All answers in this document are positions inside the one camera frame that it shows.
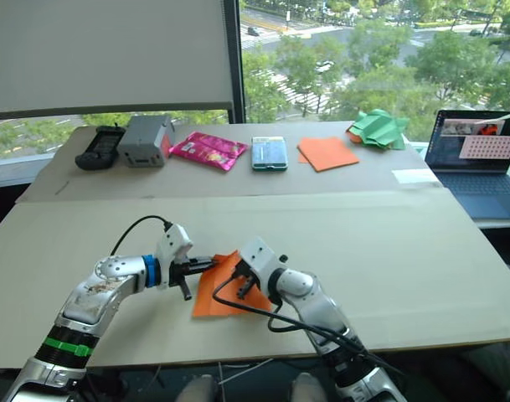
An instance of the blue ring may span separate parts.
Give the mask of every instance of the blue ring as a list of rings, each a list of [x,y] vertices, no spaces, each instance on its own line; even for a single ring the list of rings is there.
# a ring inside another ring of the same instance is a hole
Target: blue ring
[[[144,255],[143,261],[147,268],[147,287],[153,287],[156,285],[156,264],[154,263],[154,257],[152,255]]]

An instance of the car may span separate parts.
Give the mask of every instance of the car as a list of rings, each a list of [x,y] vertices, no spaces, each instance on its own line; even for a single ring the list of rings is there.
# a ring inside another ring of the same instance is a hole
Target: car
[[[255,27],[248,27],[247,34],[251,36],[260,36],[260,32],[258,32],[258,29]]]
[[[316,63],[316,72],[318,74],[325,73],[327,70],[331,69],[335,65],[334,61],[326,60],[326,61],[318,61]]]

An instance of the laptop keyboard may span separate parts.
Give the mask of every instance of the laptop keyboard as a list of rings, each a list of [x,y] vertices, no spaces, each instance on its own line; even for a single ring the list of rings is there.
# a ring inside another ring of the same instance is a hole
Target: laptop keyboard
[[[437,173],[437,177],[453,193],[480,195],[510,194],[510,177],[506,174]]]

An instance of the white paper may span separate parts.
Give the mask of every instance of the white paper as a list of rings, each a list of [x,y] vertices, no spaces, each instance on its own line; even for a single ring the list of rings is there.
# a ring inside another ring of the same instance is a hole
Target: white paper
[[[430,169],[393,170],[392,173],[400,184],[434,183],[439,181]]]

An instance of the green origami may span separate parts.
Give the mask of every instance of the green origami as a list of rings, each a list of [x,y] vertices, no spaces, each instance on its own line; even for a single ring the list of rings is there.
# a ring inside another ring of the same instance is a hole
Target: green origami
[[[369,113],[359,112],[349,131],[360,137],[363,144],[383,149],[405,149],[402,134],[409,119],[396,119],[386,111],[374,109]]]

